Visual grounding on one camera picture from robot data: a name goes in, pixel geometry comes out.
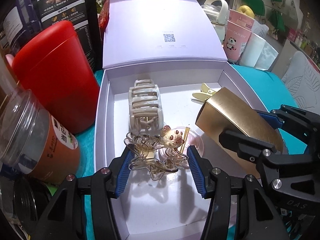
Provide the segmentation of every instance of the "black round object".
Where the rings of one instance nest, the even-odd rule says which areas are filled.
[[[46,185],[33,178],[20,177],[13,186],[15,212],[21,225],[32,236],[36,224],[52,198]]]

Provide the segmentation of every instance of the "orange label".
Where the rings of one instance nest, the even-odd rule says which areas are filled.
[[[43,153],[30,176],[60,184],[67,175],[76,174],[80,163],[77,139],[49,115],[49,133]]]

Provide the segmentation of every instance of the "open box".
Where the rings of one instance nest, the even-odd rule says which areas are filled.
[[[173,34],[175,42],[165,41],[164,34]],[[227,87],[254,109],[266,108],[228,64],[219,38],[196,0],[110,0],[103,67],[95,172],[122,154],[129,131],[129,87],[137,79],[150,78],[160,89],[164,122],[172,128],[188,126],[196,131],[204,142],[203,157],[214,167],[232,176],[246,175],[195,125],[202,104],[192,100],[192,93],[205,82],[213,89]],[[125,192],[112,199],[123,240],[199,239],[209,203],[197,193],[189,169],[179,169],[159,181],[152,181],[146,170],[131,171]]]

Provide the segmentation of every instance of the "teal cloth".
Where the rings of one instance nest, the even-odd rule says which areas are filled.
[[[103,70],[97,71],[94,74],[94,76],[99,86],[101,86]],[[95,127],[95,124],[93,124],[91,127],[83,131],[82,133],[76,134],[76,138],[80,146],[81,154],[85,154],[87,157],[87,162],[85,165],[83,177],[94,174],[94,164],[93,164],[94,127]],[[85,214],[87,216],[87,239],[94,240],[93,223],[92,223],[92,215],[91,215],[91,196],[86,195],[84,197],[84,207],[85,207]]]
[[[279,109],[282,104],[298,107],[284,83],[273,73],[250,67],[232,65],[261,99],[267,110]],[[302,154],[307,145],[280,129],[289,154]]]

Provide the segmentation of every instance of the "leaf-patterned fabric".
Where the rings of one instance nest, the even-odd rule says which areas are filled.
[[[299,108],[320,114],[320,74],[301,51],[293,55],[281,80]]]

